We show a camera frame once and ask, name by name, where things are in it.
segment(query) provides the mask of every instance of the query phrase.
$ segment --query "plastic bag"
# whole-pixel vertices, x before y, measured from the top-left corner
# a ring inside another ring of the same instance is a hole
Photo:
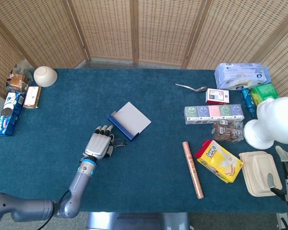
[[[25,62],[22,61],[16,64],[10,72],[6,79],[6,87],[8,92],[19,92],[25,95],[32,81],[32,74],[26,68]]]

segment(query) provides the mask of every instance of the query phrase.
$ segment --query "wicker panel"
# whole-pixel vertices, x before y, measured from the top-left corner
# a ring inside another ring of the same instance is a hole
[[[0,21],[37,66],[72,68],[84,60],[60,0],[0,0]]]
[[[92,56],[132,59],[129,0],[72,0]]]
[[[138,0],[139,60],[181,65],[200,0]]]
[[[263,59],[280,96],[288,96],[288,33]]]
[[[0,96],[6,95],[6,78],[13,66],[24,57],[0,33]]]
[[[212,1],[189,69],[248,62],[288,15],[288,0]]]

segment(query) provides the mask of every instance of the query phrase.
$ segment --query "yellow snack bag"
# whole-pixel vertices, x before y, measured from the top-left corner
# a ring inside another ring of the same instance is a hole
[[[197,161],[226,183],[234,182],[243,162],[214,140],[207,140],[195,154]]]

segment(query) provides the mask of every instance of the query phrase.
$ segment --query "blue table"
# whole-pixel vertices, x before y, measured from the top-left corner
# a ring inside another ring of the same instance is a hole
[[[185,125],[185,106],[205,104],[205,93],[175,83],[215,88],[212,70],[57,69],[58,80],[43,88],[39,108],[23,109],[13,137],[0,137],[0,192],[22,198],[59,200],[79,166],[79,159],[107,115],[128,101],[152,123],[111,158],[98,162],[85,193],[82,211],[115,212],[287,212],[276,196],[254,197],[243,174],[226,184],[195,161],[205,195],[198,200],[182,142],[195,153],[212,137],[212,125]],[[241,104],[240,92],[230,92]],[[244,110],[246,119],[249,113]],[[117,138],[127,138],[114,129]],[[245,141],[220,142],[238,156],[254,151]],[[284,186],[275,147],[272,154]]]

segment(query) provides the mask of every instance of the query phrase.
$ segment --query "cardboard tube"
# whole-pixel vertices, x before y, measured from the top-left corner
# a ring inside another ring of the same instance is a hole
[[[183,146],[183,150],[184,150],[184,155],[186,156],[186,159],[187,159],[187,163],[188,163],[188,167],[190,170],[190,174],[191,174],[191,178],[193,181],[193,185],[194,185],[197,199],[203,199],[204,194],[202,191],[200,180],[198,179],[198,175],[197,175],[194,161],[193,161],[193,158],[191,155],[189,144],[187,141],[185,141],[182,143],[182,146]]]

